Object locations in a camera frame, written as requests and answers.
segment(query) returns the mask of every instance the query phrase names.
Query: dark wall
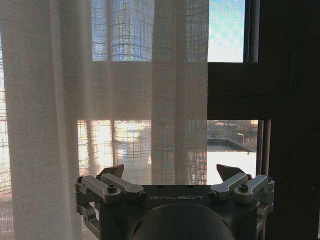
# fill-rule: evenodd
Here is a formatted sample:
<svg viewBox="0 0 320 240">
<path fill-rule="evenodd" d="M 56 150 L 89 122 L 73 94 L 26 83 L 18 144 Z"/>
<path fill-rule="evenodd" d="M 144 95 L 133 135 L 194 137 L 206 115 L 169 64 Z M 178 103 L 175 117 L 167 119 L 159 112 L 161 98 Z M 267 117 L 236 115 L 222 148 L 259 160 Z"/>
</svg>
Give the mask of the dark wall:
<svg viewBox="0 0 320 240">
<path fill-rule="evenodd" d="M 230 71 L 223 63 L 208 68 L 208 118 L 271 119 L 269 175 L 276 184 L 266 239 L 314 240 L 320 202 L 320 1 L 261 0 L 260 9 L 259 63 Z"/>
</svg>

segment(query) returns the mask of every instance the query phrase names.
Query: screw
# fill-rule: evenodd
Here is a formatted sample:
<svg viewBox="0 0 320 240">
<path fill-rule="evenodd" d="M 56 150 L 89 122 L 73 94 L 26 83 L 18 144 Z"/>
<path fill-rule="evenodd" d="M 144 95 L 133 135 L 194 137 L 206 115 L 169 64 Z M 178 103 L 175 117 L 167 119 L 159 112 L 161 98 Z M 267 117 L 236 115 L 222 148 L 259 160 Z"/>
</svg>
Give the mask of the screw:
<svg viewBox="0 0 320 240">
<path fill-rule="evenodd" d="M 117 187 L 115 187 L 115 185 L 109 185 L 107 190 L 108 190 L 108 193 L 114 194 L 117 191 Z"/>
<path fill-rule="evenodd" d="M 138 200 L 144 200 L 147 198 L 147 193 L 145 191 L 141 191 L 138 193 Z"/>
<path fill-rule="evenodd" d="M 239 186 L 239 190 L 240 190 L 240 192 L 242 192 L 242 193 L 248 192 L 248 185 L 247 185 L 247 184 L 241 184 L 241 185 Z"/>
<path fill-rule="evenodd" d="M 219 199 L 219 196 L 218 196 L 218 194 L 215 192 L 215 191 L 210 191 L 209 193 L 208 193 L 208 195 L 209 195 L 209 198 L 211 199 L 211 200 L 218 200 Z"/>
</svg>

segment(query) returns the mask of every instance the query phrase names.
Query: metal bracket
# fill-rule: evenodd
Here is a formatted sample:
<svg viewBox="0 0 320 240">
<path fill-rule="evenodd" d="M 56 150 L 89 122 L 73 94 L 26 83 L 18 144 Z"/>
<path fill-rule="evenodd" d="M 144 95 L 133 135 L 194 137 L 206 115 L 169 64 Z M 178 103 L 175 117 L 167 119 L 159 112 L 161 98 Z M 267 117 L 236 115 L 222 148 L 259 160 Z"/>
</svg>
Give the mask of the metal bracket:
<svg viewBox="0 0 320 240">
<path fill-rule="evenodd" d="M 210 187 L 210 196 L 217 201 L 224 201 L 229 198 L 229 194 L 232 193 L 235 188 L 240 184 L 245 184 L 248 182 L 248 175 L 239 172 L 236 175 L 225 180 L 223 183 L 215 184 Z"/>
<path fill-rule="evenodd" d="M 106 204 L 116 204 L 121 200 L 120 189 L 113 188 L 112 191 L 110 191 L 110 188 L 107 184 L 96 179 L 91 175 L 84 176 L 79 179 L 75 183 L 76 192 L 81 192 L 84 195 L 86 195 L 89 192 L 94 192 L 100 198 L 102 198 L 103 202 Z"/>
<path fill-rule="evenodd" d="M 244 187 L 239 186 L 234 190 L 234 199 L 241 204 L 250 204 L 253 199 L 272 204 L 274 202 L 275 182 L 265 175 L 257 175 Z"/>
<path fill-rule="evenodd" d="M 124 194 L 125 198 L 129 201 L 137 201 L 147 198 L 147 193 L 144 191 L 143 186 L 127 182 L 113 174 L 105 173 L 101 175 L 101 181 L 119 188 L 121 193 Z"/>
<path fill-rule="evenodd" d="M 88 203 L 76 205 L 76 212 L 83 215 L 83 222 L 86 227 L 100 239 L 100 223 L 96 217 L 95 209 Z"/>
<path fill-rule="evenodd" d="M 100 223 L 96 217 L 94 205 L 103 199 L 106 204 L 116 204 L 121 200 L 121 191 L 114 186 L 108 186 L 104 182 L 88 175 L 79 177 L 74 185 L 76 211 L 83 215 L 83 222 L 87 228 L 100 239 Z"/>
<path fill-rule="evenodd" d="M 260 203 L 257 209 L 256 234 L 258 235 L 267 221 L 269 213 L 274 211 L 274 204 Z"/>
</svg>

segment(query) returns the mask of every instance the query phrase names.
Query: curtain fold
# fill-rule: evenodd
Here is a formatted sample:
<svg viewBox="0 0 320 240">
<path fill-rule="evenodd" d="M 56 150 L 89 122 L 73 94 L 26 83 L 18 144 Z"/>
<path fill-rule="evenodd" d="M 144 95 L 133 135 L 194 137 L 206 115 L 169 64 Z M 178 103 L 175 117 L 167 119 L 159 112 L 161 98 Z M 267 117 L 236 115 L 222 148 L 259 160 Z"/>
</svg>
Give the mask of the curtain fold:
<svg viewBox="0 0 320 240">
<path fill-rule="evenodd" d="M 206 184 L 208 24 L 208 0 L 0 2 L 1 240 L 95 239 L 74 182 L 105 167 Z"/>
</svg>

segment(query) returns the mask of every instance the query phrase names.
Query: gray metal part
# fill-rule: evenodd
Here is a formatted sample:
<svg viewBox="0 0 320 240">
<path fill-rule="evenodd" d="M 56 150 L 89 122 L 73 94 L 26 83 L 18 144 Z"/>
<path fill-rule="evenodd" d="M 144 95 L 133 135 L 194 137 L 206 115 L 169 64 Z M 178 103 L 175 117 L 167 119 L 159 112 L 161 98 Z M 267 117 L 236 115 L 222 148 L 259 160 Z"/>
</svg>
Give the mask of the gray metal part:
<svg viewBox="0 0 320 240">
<path fill-rule="evenodd" d="M 229 194 L 232 193 L 238 185 L 245 184 L 247 182 L 248 175 L 243 172 L 239 172 L 225 180 L 223 183 L 212 185 L 210 190 L 217 193 L 218 201 L 224 201 L 229 198 Z"/>
<path fill-rule="evenodd" d="M 269 213 L 274 211 L 274 204 L 260 203 L 257 209 L 256 234 L 258 235 L 267 221 Z"/>
<path fill-rule="evenodd" d="M 239 187 L 234 189 L 234 199 L 238 203 L 249 204 L 253 201 L 254 196 L 257 195 L 262 189 L 264 189 L 267 184 L 268 177 L 259 174 L 248 182 L 247 192 L 240 191 Z"/>
<path fill-rule="evenodd" d="M 76 212 L 83 216 L 83 222 L 86 227 L 100 239 L 100 223 L 96 217 L 95 209 L 88 203 L 76 205 Z"/>
<path fill-rule="evenodd" d="M 108 185 L 91 175 L 84 176 L 81 179 L 81 183 L 77 182 L 75 184 L 75 191 L 85 196 L 92 191 L 102 198 L 106 204 L 116 204 L 121 200 L 120 189 L 117 188 L 115 192 L 108 192 Z"/>
<path fill-rule="evenodd" d="M 132 184 L 110 173 L 103 174 L 101 176 L 101 181 L 108 185 L 115 185 L 121 190 L 121 193 L 123 193 L 125 198 L 129 201 L 138 200 L 139 193 L 144 191 L 143 186 Z"/>
</svg>

